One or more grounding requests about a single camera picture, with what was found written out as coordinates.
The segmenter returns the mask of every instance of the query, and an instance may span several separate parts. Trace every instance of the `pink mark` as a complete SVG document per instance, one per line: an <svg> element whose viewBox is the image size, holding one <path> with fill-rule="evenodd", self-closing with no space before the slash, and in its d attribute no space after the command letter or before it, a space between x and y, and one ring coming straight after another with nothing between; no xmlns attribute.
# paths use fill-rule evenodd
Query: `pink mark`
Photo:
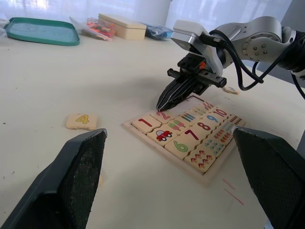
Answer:
<svg viewBox="0 0 305 229"><path fill-rule="evenodd" d="M240 202L242 205L244 205L243 202L240 201L240 199L238 199L236 196L234 196L231 192L229 192L227 189L224 188L224 190L229 193L232 197L234 197L238 202Z"/></svg>
<svg viewBox="0 0 305 229"><path fill-rule="evenodd" d="M235 190L234 186L231 185L226 179L223 178L223 182L226 183L231 189Z"/></svg>

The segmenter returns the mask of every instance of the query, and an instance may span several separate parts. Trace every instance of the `yellow number 4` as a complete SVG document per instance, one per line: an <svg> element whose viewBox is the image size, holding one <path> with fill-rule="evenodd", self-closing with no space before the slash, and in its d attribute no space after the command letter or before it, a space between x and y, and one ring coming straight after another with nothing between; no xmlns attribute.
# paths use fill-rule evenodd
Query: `yellow number 4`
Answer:
<svg viewBox="0 0 305 229"><path fill-rule="evenodd" d="M87 124L88 122L90 122L88 120L89 116L84 114L82 117L76 119L77 122L82 122L83 124Z"/></svg>

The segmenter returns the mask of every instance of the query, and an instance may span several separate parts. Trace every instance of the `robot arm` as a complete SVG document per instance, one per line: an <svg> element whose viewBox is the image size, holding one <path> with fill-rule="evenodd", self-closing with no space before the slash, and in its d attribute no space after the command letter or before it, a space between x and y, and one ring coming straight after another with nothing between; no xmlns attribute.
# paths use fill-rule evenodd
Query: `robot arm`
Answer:
<svg viewBox="0 0 305 229"><path fill-rule="evenodd" d="M233 62L236 66L236 58L239 59L239 68L256 80L245 88L241 79L242 90L263 83L264 76L275 65L290 70L296 76L305 75L305 34L282 27L273 17L225 24L210 33L198 23L181 20L176 22L173 29L172 40L189 53L178 63L179 72L173 69L168 71L168 75L175 80L160 96L157 104L159 111L176 106L192 92L201 95L210 85L224 87L226 79L221 77L223 69ZM274 66L259 78L240 60L269 62ZM238 67L236 69L238 77L241 77L241 71Z"/></svg>

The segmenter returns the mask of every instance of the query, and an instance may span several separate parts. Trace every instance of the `red number 7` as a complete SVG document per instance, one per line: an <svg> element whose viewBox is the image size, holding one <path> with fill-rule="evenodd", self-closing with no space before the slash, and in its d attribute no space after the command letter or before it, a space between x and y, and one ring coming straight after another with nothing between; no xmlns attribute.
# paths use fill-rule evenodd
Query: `red number 7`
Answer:
<svg viewBox="0 0 305 229"><path fill-rule="evenodd" d="M198 138L191 130L185 131L185 134L186 134L186 135L189 134L189 133L191 133L191 135L193 135L193 137L194 137L196 140L199 140L199 138Z"/></svg>

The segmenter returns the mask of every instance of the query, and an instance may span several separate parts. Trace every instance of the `beige box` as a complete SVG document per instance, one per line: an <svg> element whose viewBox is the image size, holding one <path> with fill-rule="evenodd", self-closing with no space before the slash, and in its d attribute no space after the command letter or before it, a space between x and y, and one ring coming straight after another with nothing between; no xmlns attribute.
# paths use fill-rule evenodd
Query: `beige box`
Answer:
<svg viewBox="0 0 305 229"><path fill-rule="evenodd" d="M112 22L115 25L115 35L126 40L143 40L146 25L118 15L99 14L100 21Z"/></svg>

